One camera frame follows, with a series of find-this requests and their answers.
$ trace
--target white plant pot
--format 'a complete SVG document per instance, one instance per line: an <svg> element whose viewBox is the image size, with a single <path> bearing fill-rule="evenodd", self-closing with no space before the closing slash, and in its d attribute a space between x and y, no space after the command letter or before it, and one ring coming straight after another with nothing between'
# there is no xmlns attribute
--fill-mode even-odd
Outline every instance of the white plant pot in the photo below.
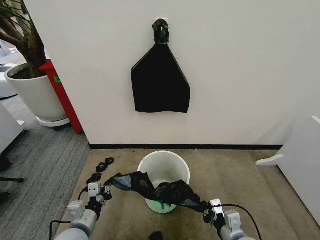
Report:
<svg viewBox="0 0 320 240"><path fill-rule="evenodd" d="M66 119L66 112L47 76L31 79L11 78L26 67L27 64L24 63L6 71L5 79L15 88L30 111L41 120L55 122Z"/></svg>

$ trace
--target beige carpet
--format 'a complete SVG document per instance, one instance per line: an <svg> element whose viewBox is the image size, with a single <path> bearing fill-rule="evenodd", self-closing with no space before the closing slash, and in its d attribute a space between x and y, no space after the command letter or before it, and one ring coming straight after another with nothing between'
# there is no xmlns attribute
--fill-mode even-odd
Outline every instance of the beige carpet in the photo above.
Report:
<svg viewBox="0 0 320 240"><path fill-rule="evenodd" d="M220 198L223 204L247 208L256 219L264 240L316 240L320 230L299 197L277 167L257 167L255 161L272 156L275 151L246 150L171 150L188 164L190 186L202 200ZM86 180L100 161L114 157L102 174L101 182L117 173L135 172L143 157L154 150L92 150L71 200L76 200ZM215 228L203 223L201 213L177 207L167 214L151 211L135 192L112 188L113 199L102 209L94 240L147 240L161 231L164 240L212 239L219 237ZM87 201L84 193L82 200ZM255 227L245 212L241 214L245 232L258 239ZM62 224L60 233L68 227Z"/></svg>

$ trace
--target trash bin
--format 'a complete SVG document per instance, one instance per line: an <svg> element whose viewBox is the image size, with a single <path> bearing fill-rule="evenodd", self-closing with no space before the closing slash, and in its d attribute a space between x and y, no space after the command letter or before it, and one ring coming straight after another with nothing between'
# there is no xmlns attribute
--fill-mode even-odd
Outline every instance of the trash bin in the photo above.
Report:
<svg viewBox="0 0 320 240"><path fill-rule="evenodd" d="M190 170L182 157L170 151L155 151L146 156L139 164L138 172L148 173L155 188L164 182L173 183L183 180L190 182ZM148 207L156 213L166 214L175 209L176 205L161 204L146 199Z"/></svg>

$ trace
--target black baseboard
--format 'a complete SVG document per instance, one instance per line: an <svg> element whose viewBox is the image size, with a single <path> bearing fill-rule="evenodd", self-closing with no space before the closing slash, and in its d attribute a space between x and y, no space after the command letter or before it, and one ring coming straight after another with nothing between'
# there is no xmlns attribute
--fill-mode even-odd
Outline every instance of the black baseboard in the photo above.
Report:
<svg viewBox="0 0 320 240"><path fill-rule="evenodd" d="M209 149L209 150L279 150L283 145L214 144L90 144L90 149Z"/></svg>

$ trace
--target floor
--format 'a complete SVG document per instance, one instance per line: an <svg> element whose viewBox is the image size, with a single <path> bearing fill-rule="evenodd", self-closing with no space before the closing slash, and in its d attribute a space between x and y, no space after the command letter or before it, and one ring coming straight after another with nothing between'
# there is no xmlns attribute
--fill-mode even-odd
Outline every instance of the floor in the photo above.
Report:
<svg viewBox="0 0 320 240"><path fill-rule="evenodd" d="M117 173L135 172L150 149L92 150L72 196L76 200L86 180L99 162L114 157L114 163L102 174L101 182ZM277 167L257 167L255 161L274 155L265 150L171 150L188 164L190 186L202 200L220 198L224 204L238 204L254 216L264 240L317 240L320 229L295 191ZM103 207L96 224L94 240L149 239L156 231L164 240L212 239L219 237L214 228L203 223L203 216L177 207L170 213L151 211L134 192L112 188L113 199ZM82 200L87 201L87 193ZM245 232L258 239L255 227L245 212L241 214ZM65 230L61 224L58 233Z"/></svg>
<svg viewBox="0 0 320 240"><path fill-rule="evenodd" d="M25 182L0 182L0 192L11 193L0 204L0 239L48 239L50 221L62 218L86 163L88 140L71 127L55 131L41 126L19 96L0 104L27 128L5 151L12 166L0 177Z"/></svg>

